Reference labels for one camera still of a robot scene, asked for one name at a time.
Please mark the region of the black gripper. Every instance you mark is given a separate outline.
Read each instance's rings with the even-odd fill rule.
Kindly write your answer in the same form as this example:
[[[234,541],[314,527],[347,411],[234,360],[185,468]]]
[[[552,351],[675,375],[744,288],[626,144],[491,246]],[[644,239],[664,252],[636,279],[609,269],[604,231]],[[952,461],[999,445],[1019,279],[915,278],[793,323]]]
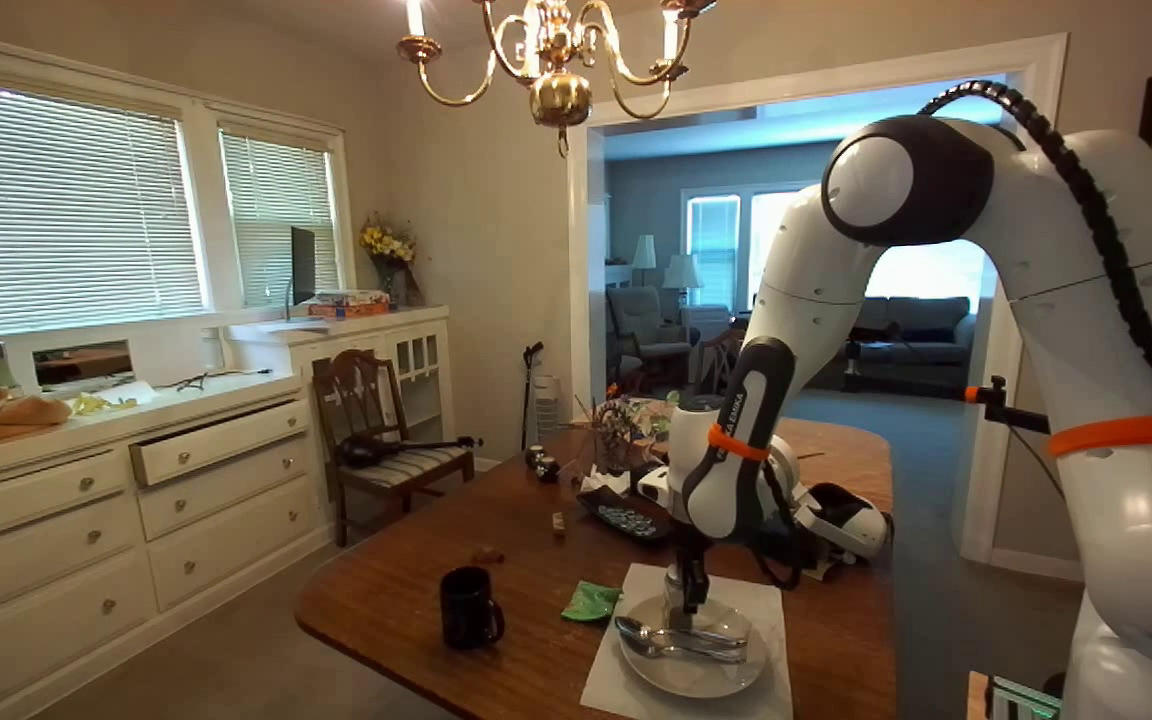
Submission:
[[[694,527],[675,534],[675,555],[672,555],[672,587],[675,587],[675,608],[672,624],[687,629],[699,606],[709,599],[709,555],[712,541]]]

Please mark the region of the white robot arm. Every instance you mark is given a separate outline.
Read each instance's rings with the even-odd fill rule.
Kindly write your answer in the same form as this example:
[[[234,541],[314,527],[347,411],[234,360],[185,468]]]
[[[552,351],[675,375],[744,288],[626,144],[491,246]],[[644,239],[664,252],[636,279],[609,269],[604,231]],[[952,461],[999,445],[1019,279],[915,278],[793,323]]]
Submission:
[[[672,437],[683,587],[786,496],[775,422],[852,338],[881,255],[944,239],[988,255],[988,351],[1043,401],[1083,581],[1061,720],[1152,720],[1152,147],[1061,132],[999,82],[857,127],[782,213],[720,411]]]

